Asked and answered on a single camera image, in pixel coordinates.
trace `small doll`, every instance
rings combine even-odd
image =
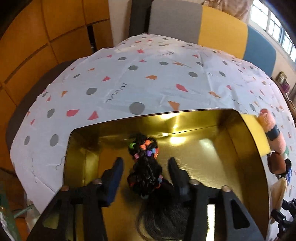
[[[260,111],[258,121],[268,137],[271,149],[282,155],[286,150],[286,142],[268,109],[262,109]]]

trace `wooden wall panel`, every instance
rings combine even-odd
[[[0,90],[0,103],[0,166],[14,172],[5,141],[5,133],[8,121],[15,111],[16,106],[4,89]]]
[[[57,62],[49,46],[28,60],[6,85],[13,101],[19,104],[39,78],[56,65]]]
[[[16,16],[0,40],[0,82],[46,43],[41,2],[33,0]]]
[[[108,0],[83,0],[86,24],[109,18]]]
[[[98,50],[105,47],[113,47],[112,31],[110,20],[93,25],[96,47]]]
[[[91,55],[86,27],[55,39],[52,48],[59,63]]]
[[[81,0],[42,0],[42,7],[50,40],[84,25]]]

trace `colorful hair bead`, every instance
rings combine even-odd
[[[146,145],[145,145],[145,144],[140,145],[140,148],[141,148],[142,150],[146,150]]]
[[[158,188],[160,188],[160,183],[159,183],[159,185],[155,189],[158,189]]]
[[[147,139],[147,140],[145,141],[145,145],[146,145],[146,146],[149,146],[150,144],[151,144],[151,141]]]
[[[129,145],[129,148],[130,148],[130,149],[133,149],[134,145],[135,145],[135,143],[132,142],[132,143]]]
[[[152,151],[146,151],[147,156],[152,156]]]
[[[162,181],[163,181],[163,176],[162,176],[162,175],[159,175],[159,177],[158,177],[158,182],[159,182],[159,183],[162,183]]]

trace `red triangle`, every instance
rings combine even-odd
[[[110,80],[111,78],[109,78],[108,76],[106,76],[103,80],[102,80],[102,82],[103,81],[107,81],[107,80]]]
[[[88,118],[89,121],[99,118],[96,111],[94,111],[91,116]]]
[[[66,115],[68,117],[71,117],[71,116],[75,116],[77,113],[78,113],[79,110],[68,110]]]
[[[174,109],[174,111],[178,111],[179,110],[179,106],[180,104],[174,101],[168,101],[168,103],[170,104],[170,106]]]

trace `squiggly line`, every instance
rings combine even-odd
[[[171,55],[171,54],[174,54],[174,52],[173,51],[170,51],[168,53],[159,54],[158,56],[166,56],[166,55]]]
[[[235,101],[235,102],[237,102],[238,104],[241,104],[241,103],[239,103],[237,100],[234,100],[234,99],[232,99],[233,101]]]
[[[119,90],[116,90],[115,93],[112,94],[112,95],[117,95],[117,94],[118,94],[118,91],[123,90],[123,88],[127,86],[126,83],[122,83],[122,84],[124,84],[124,85],[123,85],[123,86],[120,86],[120,87],[119,87]],[[107,99],[106,102],[107,102],[108,100],[113,100],[113,99],[114,99],[112,95],[111,95],[111,99]]]

